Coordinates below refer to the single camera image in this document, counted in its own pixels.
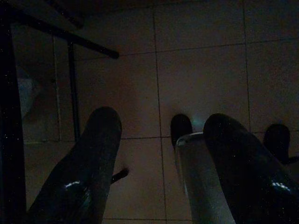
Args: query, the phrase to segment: grout line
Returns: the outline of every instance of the grout line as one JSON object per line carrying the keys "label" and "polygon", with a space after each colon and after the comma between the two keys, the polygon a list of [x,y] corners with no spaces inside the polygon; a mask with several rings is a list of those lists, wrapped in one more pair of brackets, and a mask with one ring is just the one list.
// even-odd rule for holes
{"label": "grout line", "polygon": [[159,139],[160,136],[157,137],[136,137],[136,138],[121,138],[121,140],[134,140],[134,139]]}
{"label": "grout line", "polygon": [[66,142],[76,143],[74,140],[47,140],[47,141],[25,141],[24,144],[34,145],[34,144],[66,143]]}
{"label": "grout line", "polygon": [[281,39],[266,40],[266,41],[251,41],[251,42],[248,42],[248,44],[252,44],[252,43],[279,42],[279,41],[295,41],[295,40],[299,40],[299,37],[281,38]]}
{"label": "grout line", "polygon": [[220,44],[220,45],[209,45],[209,46],[202,46],[202,47],[194,47],[194,48],[181,48],[181,49],[171,49],[171,50],[159,50],[157,53],[164,53],[164,52],[173,52],[173,51],[182,51],[182,50],[197,50],[197,49],[208,49],[208,48],[220,48],[220,47],[230,47],[230,46],[238,46],[244,45],[245,43],[230,43],[230,44]]}
{"label": "grout line", "polygon": [[104,220],[141,220],[141,221],[192,221],[191,219],[154,219],[154,218],[104,218]]}
{"label": "grout line", "polygon": [[52,46],[53,46],[53,57],[54,57],[54,72],[55,72],[55,92],[56,92],[56,105],[57,105],[57,117],[58,117],[58,139],[62,139],[61,133],[61,111],[60,111],[60,98],[59,98],[59,87],[58,87],[58,75],[57,75],[57,56],[55,51],[55,37],[52,35]]}
{"label": "grout line", "polygon": [[243,4],[243,29],[244,29],[244,39],[245,39],[245,72],[246,72],[246,84],[247,84],[248,122],[249,122],[249,132],[251,132],[250,96],[249,96],[249,78],[248,78],[248,54],[247,54],[247,36],[246,36],[245,2],[244,1],[245,0],[242,1],[242,4]]}
{"label": "grout line", "polygon": [[[171,50],[137,52],[137,53],[121,54],[120,57],[134,56],[134,55],[145,55],[145,54],[154,54],[154,53],[164,53],[164,52],[175,52],[175,51],[182,51],[182,50],[196,50],[196,49],[208,49],[208,48],[217,48],[217,47],[229,47],[229,46],[237,46],[237,45],[253,44],[253,43],[268,43],[268,42],[294,41],[294,40],[299,40],[299,37],[277,39],[277,40],[266,40],[266,41],[254,41],[254,42],[247,42],[247,43],[243,42],[243,43],[232,43],[232,44],[221,44],[221,45],[209,45],[209,46],[194,47],[194,48],[181,48],[181,49],[171,49]],[[82,62],[82,61],[97,60],[97,59],[110,59],[110,57],[103,55],[103,56],[99,56],[99,57],[92,57],[92,58],[86,58],[86,59],[78,59],[78,60],[75,60],[75,61],[76,62]],[[68,62],[68,61],[59,61],[57,63],[66,63],[66,62]],[[49,64],[51,64],[51,63],[26,63],[26,64],[24,64],[24,66],[40,66],[40,65],[49,65]]]}
{"label": "grout line", "polygon": [[155,24],[155,7],[152,7],[152,19],[154,29],[154,46],[155,46],[155,59],[156,59],[156,75],[157,75],[157,96],[158,96],[158,113],[159,113],[159,127],[160,127],[160,148],[162,158],[162,176],[163,176],[163,194],[164,194],[164,212],[165,219],[167,219],[166,212],[166,193],[165,193],[165,175],[164,175],[164,158],[163,158],[163,144],[162,144],[162,128],[161,128],[161,107],[160,107],[160,90],[159,90],[159,75],[158,75],[158,58],[157,58],[157,37],[156,37],[156,24]]}
{"label": "grout line", "polygon": [[[156,137],[136,137],[136,138],[121,138],[121,140],[138,140],[138,139],[168,139],[170,136]],[[46,141],[25,141],[24,144],[43,144],[43,143],[59,143],[59,142],[74,142],[75,140],[46,140]]]}

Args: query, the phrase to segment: tiled floor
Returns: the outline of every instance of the tiled floor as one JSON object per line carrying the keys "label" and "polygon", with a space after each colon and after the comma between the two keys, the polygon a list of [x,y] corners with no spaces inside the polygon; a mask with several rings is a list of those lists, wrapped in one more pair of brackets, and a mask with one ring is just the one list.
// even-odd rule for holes
{"label": "tiled floor", "polygon": [[[284,123],[290,156],[298,154],[299,3],[167,2],[94,16],[75,32],[121,55],[76,46],[81,129],[100,106],[113,107],[123,124],[115,172],[130,174],[111,187],[105,224],[191,223],[169,138],[177,113],[190,116],[195,131],[225,113],[261,140],[271,123]],[[16,59],[43,87],[24,120],[30,205],[74,141],[67,46],[15,29]]]}

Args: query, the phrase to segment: black metal rod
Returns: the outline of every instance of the black metal rod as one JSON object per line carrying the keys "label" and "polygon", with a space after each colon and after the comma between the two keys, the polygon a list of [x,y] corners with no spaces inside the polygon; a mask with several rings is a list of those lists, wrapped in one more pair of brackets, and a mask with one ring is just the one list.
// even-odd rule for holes
{"label": "black metal rod", "polygon": [[63,38],[73,42],[74,44],[78,44],[88,49],[100,52],[104,55],[108,55],[111,58],[117,59],[119,57],[119,53],[117,51],[107,49],[82,37],[43,22],[42,20],[38,20],[30,15],[24,14],[21,10],[13,8],[8,3],[1,3],[1,7],[6,11],[6,14],[11,19],[16,20],[23,25],[27,25],[44,33]]}
{"label": "black metal rod", "polygon": [[20,97],[10,21],[0,14],[0,223],[21,224],[26,214]]}
{"label": "black metal rod", "polygon": [[125,178],[126,176],[128,176],[129,174],[129,170],[128,169],[123,169],[122,171],[120,171],[119,173],[115,174],[112,176],[112,180],[111,180],[111,184],[119,181],[122,178]]}
{"label": "black metal rod", "polygon": [[74,43],[68,41],[67,46],[68,46],[68,54],[69,54],[71,105],[72,105],[72,112],[73,112],[74,136],[75,136],[75,141],[78,141],[80,137],[80,119],[79,119],[78,97],[77,97]]}

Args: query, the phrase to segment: floor tile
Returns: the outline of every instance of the floor tile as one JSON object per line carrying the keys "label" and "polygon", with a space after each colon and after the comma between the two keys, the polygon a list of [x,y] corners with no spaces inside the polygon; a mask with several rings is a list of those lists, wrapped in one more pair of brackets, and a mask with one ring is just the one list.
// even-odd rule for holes
{"label": "floor tile", "polygon": [[77,71],[82,129],[93,110],[110,106],[120,115],[122,138],[160,135],[155,54],[81,61]]}
{"label": "floor tile", "polygon": [[55,71],[52,64],[25,65],[30,78],[38,82],[38,95],[23,118],[24,141],[58,140]]}
{"label": "floor tile", "polygon": [[13,25],[14,56],[18,65],[53,63],[52,36],[28,26]]}
{"label": "floor tile", "polygon": [[244,46],[158,54],[162,135],[170,135],[174,115],[185,113],[201,132],[213,113],[249,126]]}
{"label": "floor tile", "polygon": [[247,41],[299,37],[299,1],[244,2]]}
{"label": "floor tile", "polygon": [[52,169],[72,146],[71,142],[25,144],[27,209],[35,200]]}
{"label": "floor tile", "polygon": [[242,1],[201,1],[158,6],[157,50],[244,42]]}
{"label": "floor tile", "polygon": [[170,138],[163,138],[163,161],[166,197],[166,218],[192,220],[189,199],[184,193],[175,165],[175,155]]}
{"label": "floor tile", "polygon": [[165,219],[160,139],[122,140],[114,173],[129,175],[110,187],[104,218]]}
{"label": "floor tile", "polygon": [[102,224],[166,224],[166,221],[104,219]]}
{"label": "floor tile", "polygon": [[[85,26],[75,33],[106,48],[117,50],[121,55],[154,52],[152,17],[150,8],[92,16],[86,19]],[[76,46],[77,59],[103,56]]]}
{"label": "floor tile", "polygon": [[250,122],[252,132],[273,123],[299,130],[299,41],[248,45]]}

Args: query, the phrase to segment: glossy surface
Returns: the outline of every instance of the glossy surface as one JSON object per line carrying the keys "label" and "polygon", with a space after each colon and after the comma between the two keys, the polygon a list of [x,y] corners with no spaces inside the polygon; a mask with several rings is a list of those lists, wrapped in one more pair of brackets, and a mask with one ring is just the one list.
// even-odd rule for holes
{"label": "glossy surface", "polygon": [[299,222],[299,185],[253,134],[214,114],[204,138],[237,224]]}
{"label": "glossy surface", "polygon": [[100,223],[120,139],[118,114],[108,107],[95,110],[77,144],[50,173],[27,223]]}

